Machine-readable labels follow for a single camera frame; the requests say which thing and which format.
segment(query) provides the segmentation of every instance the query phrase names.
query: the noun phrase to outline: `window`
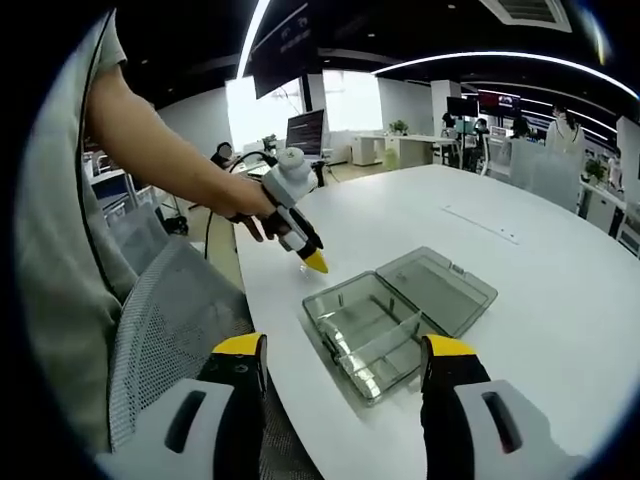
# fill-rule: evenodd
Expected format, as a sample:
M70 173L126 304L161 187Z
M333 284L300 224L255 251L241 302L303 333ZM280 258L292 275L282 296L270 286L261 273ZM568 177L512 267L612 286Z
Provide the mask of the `window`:
M331 131L383 128L380 90L374 75L324 70L322 76Z
M229 127L235 151L242 151L249 143L263 137L287 135L287 120L302 113L302 99L298 79L276 88L256 100L253 77L231 80L226 84Z

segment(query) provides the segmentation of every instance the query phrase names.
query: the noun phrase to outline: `air vent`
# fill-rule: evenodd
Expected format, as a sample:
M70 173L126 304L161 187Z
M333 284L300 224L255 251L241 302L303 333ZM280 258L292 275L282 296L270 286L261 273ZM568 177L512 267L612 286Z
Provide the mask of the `air vent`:
M505 25L543 27L571 32L560 0L480 0Z

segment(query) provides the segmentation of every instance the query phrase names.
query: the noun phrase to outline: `ceiling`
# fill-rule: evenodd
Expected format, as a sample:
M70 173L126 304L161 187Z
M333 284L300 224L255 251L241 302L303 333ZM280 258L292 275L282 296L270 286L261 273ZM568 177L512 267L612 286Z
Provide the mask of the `ceiling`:
M182 0L152 7L147 2L131 2L121 7L117 27L129 57L125 69L128 82L158 108L224 85L235 78L256 3ZM303 3L271 0L256 41ZM630 41L637 38L638 2L562 3L571 33L504 25L480 0L309 0L312 28L325 68L373 71L432 55L508 50L580 63L640 92L640 56ZM611 54L604 65L587 34L590 29L580 21L579 14L585 9L593 13L609 41ZM638 102L619 88L584 72L541 61L450 59L399 68L382 76L423 82L450 79L471 88L519 93L548 103L562 98L569 108L611 126L620 114L638 116ZM559 97L554 91L573 97ZM594 130L609 133L599 128L594 125Z

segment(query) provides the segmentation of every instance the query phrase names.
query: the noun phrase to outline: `gray t-shirt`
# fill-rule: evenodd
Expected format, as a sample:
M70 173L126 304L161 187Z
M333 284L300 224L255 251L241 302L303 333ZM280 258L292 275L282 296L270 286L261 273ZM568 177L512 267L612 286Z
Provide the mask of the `gray t-shirt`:
M68 58L38 114L20 177L15 256L36 357L71 425L88 447L104 451L109 348L136 276L109 234L84 169L87 222L117 298L100 275L82 222L76 145L94 51L91 80L126 60L114 15L101 19Z

